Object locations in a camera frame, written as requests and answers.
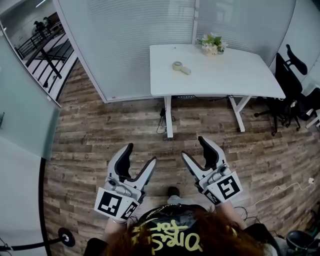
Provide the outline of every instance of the white table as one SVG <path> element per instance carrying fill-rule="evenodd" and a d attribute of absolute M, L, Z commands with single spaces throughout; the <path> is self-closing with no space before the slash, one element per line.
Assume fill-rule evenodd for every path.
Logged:
<path fill-rule="evenodd" d="M 173 62 L 182 62 L 191 70 L 191 75 L 173 70 Z M 243 96 L 238 105 L 229 97 L 241 132 L 245 127 L 240 111 L 252 96 L 285 98 L 259 55 L 227 48 L 222 55 L 207 57 L 201 47 L 194 44 L 151 45 L 150 86 L 153 96 L 164 96 L 168 138 L 173 137 L 171 96 Z"/>

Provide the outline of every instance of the red hair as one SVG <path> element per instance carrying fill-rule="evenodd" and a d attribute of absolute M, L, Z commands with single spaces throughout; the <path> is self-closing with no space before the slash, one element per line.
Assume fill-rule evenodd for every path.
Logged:
<path fill-rule="evenodd" d="M 224 216 L 213 212 L 195 211 L 197 234 L 200 237 L 202 253 L 215 256 L 263 256 L 263 245 L 246 232 L 241 230 L 236 223 L 228 221 Z M 152 255 L 150 232 L 144 226 L 140 229 L 138 240 L 135 244 L 133 232 L 139 224 L 131 225 L 125 232 L 118 233 L 114 242 L 106 249 L 106 256 L 141 256 Z"/>

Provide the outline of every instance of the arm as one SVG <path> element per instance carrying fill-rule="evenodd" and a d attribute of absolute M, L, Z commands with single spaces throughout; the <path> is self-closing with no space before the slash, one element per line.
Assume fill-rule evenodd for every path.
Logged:
<path fill-rule="evenodd" d="M 115 236 L 115 234 L 125 231 L 126 229 L 127 229 L 127 223 L 117 223 L 117 222 L 114 222 L 112 218 L 109 218 L 106 223 L 104 234 L 101 240 L 110 244 L 113 242 L 113 239 L 117 237 Z"/>
<path fill-rule="evenodd" d="M 237 223 L 242 230 L 247 227 L 230 201 L 220 204 L 215 210 L 217 214 L 224 215 L 229 221 Z"/>

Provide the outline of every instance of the frosted glass partition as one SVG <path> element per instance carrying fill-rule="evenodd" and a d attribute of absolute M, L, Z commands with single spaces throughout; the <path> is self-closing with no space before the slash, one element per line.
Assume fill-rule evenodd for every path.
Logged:
<path fill-rule="evenodd" d="M 107 100 L 151 96 L 150 45 L 191 44 L 195 0 L 57 0 Z"/>
<path fill-rule="evenodd" d="M 37 156 L 50 159 L 60 108 L 19 61 L 0 36 L 0 136 Z"/>
<path fill-rule="evenodd" d="M 296 0 L 200 0 L 196 36 L 223 36 L 229 47 L 259 54 L 267 65 L 287 32 Z"/>

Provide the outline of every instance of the flower pot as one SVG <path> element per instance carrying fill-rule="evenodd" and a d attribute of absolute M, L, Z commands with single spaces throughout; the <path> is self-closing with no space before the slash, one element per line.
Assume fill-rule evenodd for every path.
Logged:
<path fill-rule="evenodd" d="M 215 56 L 218 54 L 218 51 L 215 49 L 213 50 L 205 50 L 205 49 L 201 49 L 202 50 L 202 53 L 207 56 L 207 57 L 212 57 L 212 56 Z"/>

